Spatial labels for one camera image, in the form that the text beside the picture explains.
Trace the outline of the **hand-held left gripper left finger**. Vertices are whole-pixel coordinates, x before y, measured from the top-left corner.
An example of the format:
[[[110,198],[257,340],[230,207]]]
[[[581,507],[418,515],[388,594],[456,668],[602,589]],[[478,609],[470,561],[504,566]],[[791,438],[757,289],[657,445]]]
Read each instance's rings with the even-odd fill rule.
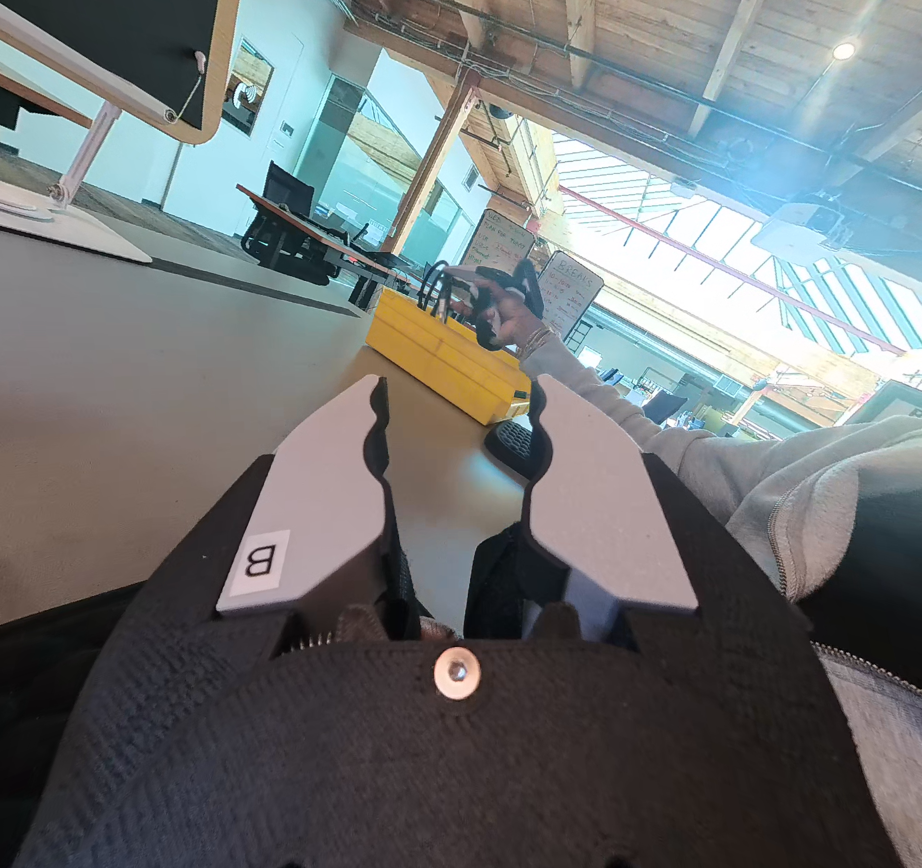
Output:
[[[284,438],[217,600],[220,616],[337,618],[386,591],[396,532],[388,422],[386,378],[367,375]]]

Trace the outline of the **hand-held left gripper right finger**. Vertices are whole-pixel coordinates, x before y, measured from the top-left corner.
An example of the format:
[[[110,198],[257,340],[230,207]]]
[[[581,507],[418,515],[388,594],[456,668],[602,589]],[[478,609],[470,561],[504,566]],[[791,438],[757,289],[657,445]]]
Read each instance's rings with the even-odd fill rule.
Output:
[[[569,604],[593,643],[610,642],[629,611],[696,616],[699,601],[640,447],[551,375],[536,379],[532,396],[542,464],[525,488],[521,533],[550,579],[527,568],[529,599]]]

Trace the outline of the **yellow plastic bin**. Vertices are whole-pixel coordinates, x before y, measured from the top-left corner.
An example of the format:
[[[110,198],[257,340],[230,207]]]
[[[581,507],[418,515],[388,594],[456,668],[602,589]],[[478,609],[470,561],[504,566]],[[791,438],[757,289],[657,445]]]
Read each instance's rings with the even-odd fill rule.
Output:
[[[531,382],[513,355],[481,348],[473,330],[393,289],[380,291],[366,344],[479,424],[528,413]]]

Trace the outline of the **person's right forearm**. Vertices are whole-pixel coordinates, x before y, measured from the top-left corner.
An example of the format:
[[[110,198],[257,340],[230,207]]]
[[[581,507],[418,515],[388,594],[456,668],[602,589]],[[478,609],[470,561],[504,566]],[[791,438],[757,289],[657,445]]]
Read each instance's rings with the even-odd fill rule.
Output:
[[[520,367],[532,379],[549,375],[602,413],[595,371],[583,367],[549,331],[520,350]],[[643,452],[659,457],[720,522],[728,523],[744,498],[763,478],[771,442],[748,442],[704,433],[646,429],[615,422]]]

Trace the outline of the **black foam wrist pad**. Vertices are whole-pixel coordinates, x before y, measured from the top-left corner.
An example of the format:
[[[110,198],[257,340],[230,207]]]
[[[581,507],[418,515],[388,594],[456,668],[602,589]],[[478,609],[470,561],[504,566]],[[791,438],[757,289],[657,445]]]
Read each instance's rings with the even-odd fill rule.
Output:
[[[493,463],[524,480],[534,475],[539,464],[539,447],[531,427],[515,420],[491,427],[483,448]]]

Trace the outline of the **row of black office chairs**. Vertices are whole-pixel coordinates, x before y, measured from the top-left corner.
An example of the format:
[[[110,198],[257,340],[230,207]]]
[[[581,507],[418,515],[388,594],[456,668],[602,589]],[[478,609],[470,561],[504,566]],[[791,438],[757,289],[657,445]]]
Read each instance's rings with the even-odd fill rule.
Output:
[[[659,377],[629,385],[625,378],[613,375],[601,382],[597,391],[602,397],[600,408],[615,422],[626,423],[626,429],[646,429],[653,424],[666,432],[704,433],[704,414],[717,393],[713,381],[689,373],[683,374],[672,390],[664,387]]]

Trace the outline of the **brown-topped office desk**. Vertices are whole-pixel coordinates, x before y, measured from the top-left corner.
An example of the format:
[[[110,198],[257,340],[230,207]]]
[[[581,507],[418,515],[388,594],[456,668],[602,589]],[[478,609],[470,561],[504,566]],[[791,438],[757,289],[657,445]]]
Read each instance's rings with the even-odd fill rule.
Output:
[[[288,214],[261,198],[260,194],[251,191],[242,184],[238,183],[236,189],[248,198],[255,207],[255,210],[257,205],[261,205],[276,218],[285,219],[294,227],[311,235],[320,243],[326,245],[327,251],[325,259],[335,269],[335,272],[331,274],[330,281],[342,272],[349,273],[356,278],[349,297],[349,303],[352,306],[363,311],[370,310],[374,304],[376,295],[383,288],[392,289],[405,296],[417,293],[420,290],[420,282],[405,271],[401,269],[394,271],[382,268],[379,264],[364,257],[362,251],[336,239],[328,231],[313,225],[310,221],[299,220]]]

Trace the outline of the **black mesh desk chair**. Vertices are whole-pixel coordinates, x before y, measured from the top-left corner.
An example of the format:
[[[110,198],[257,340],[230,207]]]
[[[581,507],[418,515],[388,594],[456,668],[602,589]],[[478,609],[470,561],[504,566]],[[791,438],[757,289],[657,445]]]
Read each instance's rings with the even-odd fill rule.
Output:
[[[314,189],[271,162],[261,198],[281,210],[307,221]],[[278,219],[261,205],[241,239],[249,256],[274,271],[319,285],[328,286],[335,269],[325,259],[327,247],[311,235]]]

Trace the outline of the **white ceiling projector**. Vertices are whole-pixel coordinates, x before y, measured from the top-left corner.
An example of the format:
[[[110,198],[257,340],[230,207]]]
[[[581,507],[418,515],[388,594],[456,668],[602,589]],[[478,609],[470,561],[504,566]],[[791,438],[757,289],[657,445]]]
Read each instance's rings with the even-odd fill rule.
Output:
[[[780,206],[751,244],[777,260],[807,267],[841,250],[853,233],[845,214],[832,205],[797,202]]]

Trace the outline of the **white double door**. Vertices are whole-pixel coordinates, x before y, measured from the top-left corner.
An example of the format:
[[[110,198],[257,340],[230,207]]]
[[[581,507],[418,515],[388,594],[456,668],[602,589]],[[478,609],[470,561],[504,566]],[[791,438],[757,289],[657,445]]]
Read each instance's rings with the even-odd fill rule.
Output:
[[[268,54],[253,41],[240,40],[218,131],[208,143],[181,152],[167,192],[167,214],[227,235],[237,232],[246,206],[237,184],[258,188],[268,165],[280,162],[291,146],[294,126],[283,106],[303,49],[292,32]]]

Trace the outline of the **black framed paper sign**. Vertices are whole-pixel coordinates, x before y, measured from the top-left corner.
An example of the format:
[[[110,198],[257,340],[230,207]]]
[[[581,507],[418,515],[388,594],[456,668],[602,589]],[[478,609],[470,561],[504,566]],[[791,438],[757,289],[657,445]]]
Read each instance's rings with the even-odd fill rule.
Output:
[[[894,416],[921,418],[921,388],[887,380],[844,414],[836,425],[868,424]]]

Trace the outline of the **white panel stand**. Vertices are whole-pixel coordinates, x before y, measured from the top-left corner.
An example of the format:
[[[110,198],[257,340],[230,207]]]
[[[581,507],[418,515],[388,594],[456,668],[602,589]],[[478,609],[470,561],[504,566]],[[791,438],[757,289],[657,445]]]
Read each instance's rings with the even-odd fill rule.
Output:
[[[2,230],[140,265],[151,264],[150,255],[95,216],[73,207],[77,190],[121,113],[133,104],[144,111],[146,95],[6,6],[1,8],[1,35],[3,43],[80,81],[103,98],[98,113],[89,119],[31,80],[2,67],[3,113],[16,117],[22,110],[38,110],[86,128],[71,165],[44,193],[1,182]]]

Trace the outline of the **wood-framed black panel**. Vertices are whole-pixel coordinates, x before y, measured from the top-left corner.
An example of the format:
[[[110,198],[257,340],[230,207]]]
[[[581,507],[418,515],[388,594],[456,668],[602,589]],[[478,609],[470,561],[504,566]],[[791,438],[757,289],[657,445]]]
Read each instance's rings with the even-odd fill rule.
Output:
[[[126,113],[181,143],[221,121],[239,0],[1,0],[146,95]]]

